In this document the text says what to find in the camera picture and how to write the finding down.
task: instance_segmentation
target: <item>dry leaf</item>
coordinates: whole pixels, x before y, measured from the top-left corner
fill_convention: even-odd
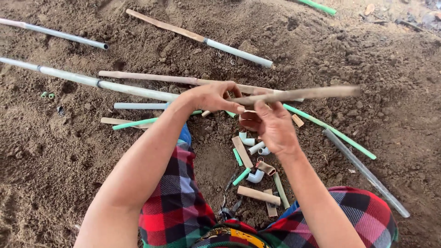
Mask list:
[[[366,10],[364,11],[364,15],[368,16],[370,14],[372,14],[375,10],[375,5],[374,4],[368,4],[366,7]]]

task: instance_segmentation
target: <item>brown dirt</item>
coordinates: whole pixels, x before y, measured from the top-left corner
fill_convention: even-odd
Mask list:
[[[441,247],[441,64],[440,39],[389,23],[363,23],[367,4],[327,5],[329,17],[283,0],[4,0],[2,17],[105,41],[110,49],[79,45],[29,30],[1,26],[2,56],[97,76],[122,70],[205,79],[235,80],[275,89],[358,84],[359,98],[307,100],[299,108],[350,136],[378,156],[354,151],[411,213],[394,211],[402,247]],[[408,7],[377,5],[376,14],[397,16]],[[193,40],[128,17],[132,8],[233,47],[251,49],[275,61],[264,69]],[[113,165],[142,134],[113,131],[101,117],[140,120],[158,111],[114,110],[114,102],[153,102],[82,86],[33,71],[0,65],[0,246],[72,246],[88,205]],[[140,80],[114,82],[181,92],[185,86]],[[54,100],[41,99],[42,91]],[[66,116],[56,114],[62,105]],[[188,121],[193,135],[196,178],[215,212],[236,168],[231,137],[240,127],[225,113]],[[326,186],[349,185],[378,192],[321,134],[305,121],[299,141]],[[283,169],[275,166],[292,195]],[[270,177],[258,190],[275,189]],[[227,206],[238,196],[227,193]],[[261,229],[263,202],[244,198],[238,217]]]

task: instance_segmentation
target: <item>red plaid fabric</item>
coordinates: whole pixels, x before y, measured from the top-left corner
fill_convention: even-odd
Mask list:
[[[139,216],[144,247],[151,248],[318,248],[301,208],[257,232],[237,220],[217,224],[194,180],[195,154],[179,142],[156,190]],[[398,230],[388,205],[361,189],[329,189],[367,248],[389,248]]]

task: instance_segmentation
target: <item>person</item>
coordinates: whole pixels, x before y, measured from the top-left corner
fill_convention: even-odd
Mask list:
[[[151,248],[388,248],[397,226],[387,204],[361,189],[326,189],[302,152],[291,115],[280,102],[227,101],[234,82],[182,93],[122,156],[93,199],[75,247],[137,247],[138,228]],[[280,160],[297,202],[267,229],[229,219],[217,223],[196,185],[195,154],[184,126],[197,109],[240,114]]]

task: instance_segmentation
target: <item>colorful patterned cloth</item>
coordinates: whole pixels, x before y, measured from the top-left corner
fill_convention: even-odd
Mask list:
[[[237,220],[217,224],[194,180],[194,158],[189,145],[179,141],[156,190],[141,209],[138,225],[145,248],[318,248],[301,208],[259,232]],[[391,210],[376,195],[350,187],[333,187],[329,193],[367,248],[389,248],[397,241]]]

